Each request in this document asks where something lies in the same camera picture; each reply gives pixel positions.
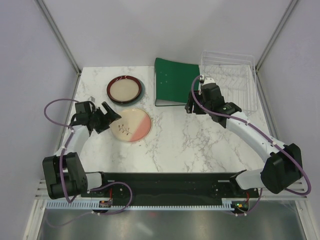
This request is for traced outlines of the pink and cream plate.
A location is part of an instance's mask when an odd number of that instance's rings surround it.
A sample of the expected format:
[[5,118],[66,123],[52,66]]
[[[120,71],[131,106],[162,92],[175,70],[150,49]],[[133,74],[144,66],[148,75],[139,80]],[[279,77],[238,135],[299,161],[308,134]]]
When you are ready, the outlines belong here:
[[120,119],[110,125],[110,130],[115,138],[122,142],[137,142],[146,137],[152,129],[150,115],[139,108],[122,110]]

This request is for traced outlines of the grey-blue plate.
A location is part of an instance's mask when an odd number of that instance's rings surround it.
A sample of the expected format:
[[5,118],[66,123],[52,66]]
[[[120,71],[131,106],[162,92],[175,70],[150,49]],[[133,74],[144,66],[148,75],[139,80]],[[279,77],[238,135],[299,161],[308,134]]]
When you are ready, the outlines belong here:
[[139,101],[141,101],[141,100],[144,98],[145,93],[146,93],[145,85],[144,85],[144,83],[143,83],[141,80],[138,80],[138,81],[139,81],[139,83],[140,83],[140,85],[141,85],[141,93],[140,93],[140,95],[138,96],[138,98],[136,98],[135,100],[132,100],[132,101],[130,101],[130,102],[128,102],[128,103],[120,103],[120,104],[119,104],[120,106],[132,106],[132,105],[134,105],[134,104],[137,104]]

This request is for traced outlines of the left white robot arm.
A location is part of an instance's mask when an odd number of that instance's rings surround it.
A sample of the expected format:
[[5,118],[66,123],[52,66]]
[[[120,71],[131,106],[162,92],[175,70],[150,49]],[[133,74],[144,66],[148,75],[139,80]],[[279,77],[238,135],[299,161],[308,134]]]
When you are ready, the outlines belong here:
[[67,128],[68,137],[54,155],[43,159],[42,168],[49,197],[53,200],[64,198],[68,203],[72,203],[78,195],[90,190],[88,177],[80,160],[85,143],[92,132],[100,134],[122,117],[106,102],[102,103],[106,110],[106,113],[103,113],[92,101],[68,98],[67,101],[74,102],[75,114],[69,124],[62,124],[50,119],[47,114],[48,107],[59,101],[63,99],[48,103],[43,112],[51,123]]

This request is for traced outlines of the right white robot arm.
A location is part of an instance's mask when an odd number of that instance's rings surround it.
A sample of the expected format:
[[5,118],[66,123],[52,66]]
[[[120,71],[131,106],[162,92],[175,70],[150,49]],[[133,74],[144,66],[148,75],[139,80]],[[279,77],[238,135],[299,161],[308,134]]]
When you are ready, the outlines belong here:
[[240,197],[255,188],[279,194],[289,191],[289,187],[304,176],[301,149],[260,130],[240,107],[225,102],[216,83],[207,83],[201,90],[191,89],[185,110],[188,114],[210,115],[215,123],[240,137],[263,160],[262,169],[242,170],[230,178],[229,191],[233,196]]

